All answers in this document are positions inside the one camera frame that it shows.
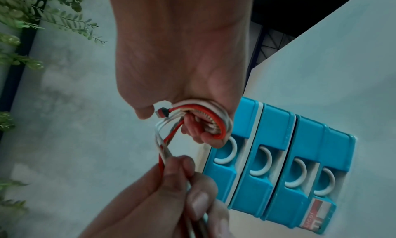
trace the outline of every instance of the label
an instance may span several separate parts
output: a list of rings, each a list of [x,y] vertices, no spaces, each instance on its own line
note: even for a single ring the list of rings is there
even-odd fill
[[[313,198],[300,227],[317,232],[321,228],[323,221],[326,219],[331,205],[332,204],[330,202]]]

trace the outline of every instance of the blue storage case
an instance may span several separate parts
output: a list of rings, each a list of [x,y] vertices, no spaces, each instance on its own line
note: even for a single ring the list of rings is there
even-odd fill
[[[232,151],[232,145],[228,141],[226,145],[220,149],[212,148],[207,158],[203,173],[214,179],[219,189],[217,198],[226,202],[230,190],[234,184],[237,176],[235,163],[238,156],[243,150],[246,140],[250,138],[251,134],[255,134],[252,129],[255,123],[255,118],[259,110],[259,102],[243,97],[239,103],[238,109],[235,113],[234,127],[232,137],[235,139],[238,147],[235,158],[227,164],[216,164],[215,158],[226,158]]]
[[[337,207],[336,200],[350,169],[354,147],[353,136],[297,115],[295,133],[281,178],[261,219],[289,228],[299,226],[323,233]],[[307,178],[299,187],[287,188],[285,182],[295,180],[301,173],[295,158],[306,165]],[[318,197],[315,191],[323,190],[329,184],[324,169],[334,174],[335,188],[330,194]]]
[[[293,113],[264,105],[256,136],[250,150],[249,158],[243,170],[238,187],[229,208],[261,217],[271,197],[272,191],[281,173],[290,138],[295,124]],[[264,174],[251,175],[268,163],[267,154],[260,147],[264,146],[272,156],[271,169]]]

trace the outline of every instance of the hand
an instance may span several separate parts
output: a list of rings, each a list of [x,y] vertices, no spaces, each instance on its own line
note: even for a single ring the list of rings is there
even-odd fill
[[[80,238],[188,237],[183,212],[193,221],[208,213],[210,237],[232,238],[228,210],[216,200],[216,183],[194,170],[188,156],[169,158],[163,178],[154,166],[102,210]]]
[[[233,118],[245,84],[252,0],[111,2],[118,90],[139,118],[149,118],[156,102],[185,99],[216,101]],[[227,141],[199,131],[198,123],[183,130],[213,147]]]

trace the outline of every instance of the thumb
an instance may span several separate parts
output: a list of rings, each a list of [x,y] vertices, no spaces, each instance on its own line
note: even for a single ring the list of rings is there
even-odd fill
[[[187,179],[182,165],[177,158],[170,157],[160,187],[127,217],[127,229],[134,226],[133,233],[140,231],[142,237],[172,237],[182,216],[186,195]]]
[[[135,108],[135,113],[141,120],[148,119],[154,114],[154,105],[145,108]]]

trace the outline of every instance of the white handle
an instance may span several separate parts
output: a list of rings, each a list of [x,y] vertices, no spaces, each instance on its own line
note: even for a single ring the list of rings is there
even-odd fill
[[[315,190],[313,192],[314,195],[319,196],[319,197],[323,197],[323,196],[330,194],[331,191],[333,191],[333,189],[335,187],[335,177],[334,177],[333,172],[331,172],[330,169],[325,168],[325,167],[323,168],[323,172],[325,172],[329,176],[329,185],[325,189]]]
[[[305,178],[306,178],[306,165],[305,165],[305,163],[299,158],[294,158],[293,161],[297,162],[297,164],[300,165],[300,167],[301,167],[301,175],[295,181],[285,182],[285,186],[287,188],[290,188],[290,189],[297,188],[298,186],[300,186],[305,181]]]
[[[230,136],[230,138],[228,140],[231,142],[231,145],[232,145],[231,154],[229,156],[227,156],[226,158],[223,158],[223,159],[215,158],[214,159],[215,163],[217,163],[217,164],[227,164],[227,163],[229,163],[230,161],[232,161],[235,158],[236,152],[238,150],[238,146],[236,145],[236,141],[235,141],[235,139],[233,137]]]
[[[262,168],[260,170],[251,170],[250,171],[251,176],[261,176],[261,175],[267,173],[272,166],[272,155],[271,155],[270,150],[268,150],[264,146],[259,146],[259,149],[262,150],[264,152],[264,154],[267,156],[267,163],[265,164],[264,168]]]

